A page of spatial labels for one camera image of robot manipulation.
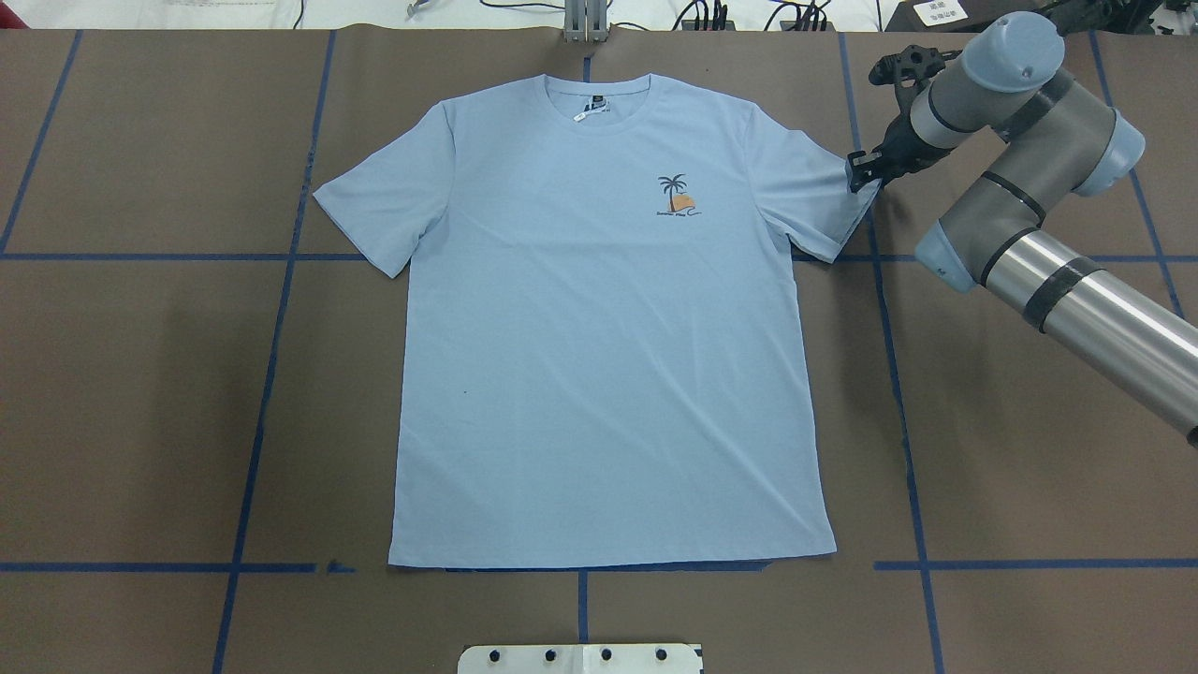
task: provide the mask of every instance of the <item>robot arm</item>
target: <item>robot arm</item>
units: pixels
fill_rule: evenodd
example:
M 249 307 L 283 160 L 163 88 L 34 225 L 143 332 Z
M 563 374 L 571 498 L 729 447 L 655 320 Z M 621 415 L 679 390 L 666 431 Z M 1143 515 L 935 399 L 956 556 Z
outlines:
M 1198 329 L 1041 229 L 1066 194 L 1102 192 L 1144 151 L 1118 110 L 1060 68 L 1064 54 L 1048 19 L 1015 12 L 951 63 L 955 53 L 918 47 L 883 59 L 871 81 L 894 81 L 900 115 L 881 145 L 849 154 L 849 188 L 922 170 L 992 127 L 1006 150 L 915 256 L 958 291 L 998 295 L 1198 447 Z

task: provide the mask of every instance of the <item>light blue joint cap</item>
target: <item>light blue joint cap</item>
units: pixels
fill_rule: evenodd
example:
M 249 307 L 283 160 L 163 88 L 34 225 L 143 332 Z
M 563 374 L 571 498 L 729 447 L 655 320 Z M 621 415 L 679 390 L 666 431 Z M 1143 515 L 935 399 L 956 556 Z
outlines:
M 952 243 L 949 243 L 949 237 L 944 235 L 940 220 L 936 220 L 915 245 L 915 259 L 957 292 L 968 292 L 976 285 Z
M 1115 128 L 1111 133 L 1107 148 L 1090 176 L 1073 188 L 1075 194 L 1093 196 L 1127 175 L 1139 157 L 1144 154 L 1144 134 L 1115 110 Z
M 1064 60 L 1065 41 L 1051 20 L 1011 12 L 966 44 L 961 67 L 979 86 L 1016 93 L 1043 86 Z

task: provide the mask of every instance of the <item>white bracket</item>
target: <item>white bracket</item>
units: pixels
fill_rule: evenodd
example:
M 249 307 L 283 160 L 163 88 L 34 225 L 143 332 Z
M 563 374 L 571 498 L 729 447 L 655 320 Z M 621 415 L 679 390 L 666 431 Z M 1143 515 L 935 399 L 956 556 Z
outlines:
M 606 42 L 607 0 L 565 0 L 565 41 Z
M 692 644 L 471 646 L 458 674 L 703 674 Z

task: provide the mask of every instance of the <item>red object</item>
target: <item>red object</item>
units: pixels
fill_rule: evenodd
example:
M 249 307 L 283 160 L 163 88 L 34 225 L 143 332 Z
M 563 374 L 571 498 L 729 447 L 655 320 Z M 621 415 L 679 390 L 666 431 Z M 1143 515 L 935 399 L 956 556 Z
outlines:
M 0 2 L 0 28 L 29 28 L 8 5 Z

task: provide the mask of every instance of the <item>neckline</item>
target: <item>neckline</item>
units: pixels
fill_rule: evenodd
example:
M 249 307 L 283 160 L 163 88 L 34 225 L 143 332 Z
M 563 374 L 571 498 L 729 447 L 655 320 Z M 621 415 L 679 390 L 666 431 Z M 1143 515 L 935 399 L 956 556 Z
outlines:
M 543 74 L 534 78 L 533 83 L 537 87 L 537 98 L 540 101 L 541 110 L 552 117 L 555 123 L 570 133 L 580 135 L 607 135 L 633 127 L 648 114 L 661 93 L 662 78 L 661 75 L 648 73 L 625 81 L 574 81 Z M 633 110 L 633 114 L 616 123 L 585 126 L 565 116 L 553 105 L 553 102 L 549 98 L 550 90 L 585 96 L 635 93 L 636 91 L 647 90 L 648 96 L 641 102 L 637 109 Z

